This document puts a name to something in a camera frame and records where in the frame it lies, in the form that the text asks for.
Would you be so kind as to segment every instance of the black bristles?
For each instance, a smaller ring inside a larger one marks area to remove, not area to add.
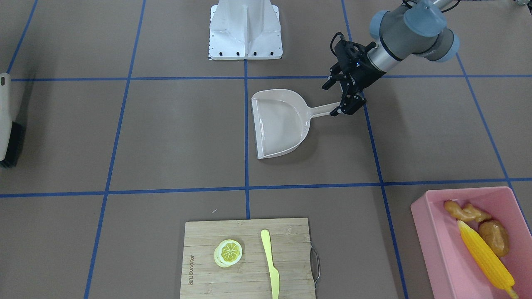
[[[16,162],[19,159],[19,154],[22,150],[23,140],[24,128],[20,124],[13,122],[11,125],[11,135],[9,137],[5,158],[0,161],[0,167],[11,168],[16,165]]]

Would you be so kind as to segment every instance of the cutting board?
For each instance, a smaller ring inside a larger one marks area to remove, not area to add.
[[[180,298],[271,299],[263,229],[270,231],[279,298],[315,299],[307,218],[187,222]],[[243,247],[241,260],[228,268],[214,262],[214,250],[225,239]]]

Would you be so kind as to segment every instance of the lemon slice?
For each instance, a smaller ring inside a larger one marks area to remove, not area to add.
[[[214,261],[222,268],[236,264],[242,257],[242,246],[231,239],[224,240],[214,251]]]

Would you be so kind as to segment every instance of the yellow corn cob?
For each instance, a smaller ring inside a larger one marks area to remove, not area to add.
[[[469,249],[469,252],[492,285],[508,292],[512,299],[518,299],[519,296],[512,289],[512,286],[516,283],[515,280],[513,280],[512,274],[508,272],[508,269],[502,264],[501,260],[499,260],[493,250],[489,248],[481,236],[465,222],[458,220],[458,228],[460,229],[460,235]]]

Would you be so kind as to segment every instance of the pink bin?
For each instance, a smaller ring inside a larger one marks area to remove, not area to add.
[[[501,261],[513,275],[520,298],[532,298],[532,236],[508,187],[430,190],[411,205],[435,299],[509,299],[484,276],[464,245],[447,200],[471,203],[508,230],[510,253]]]

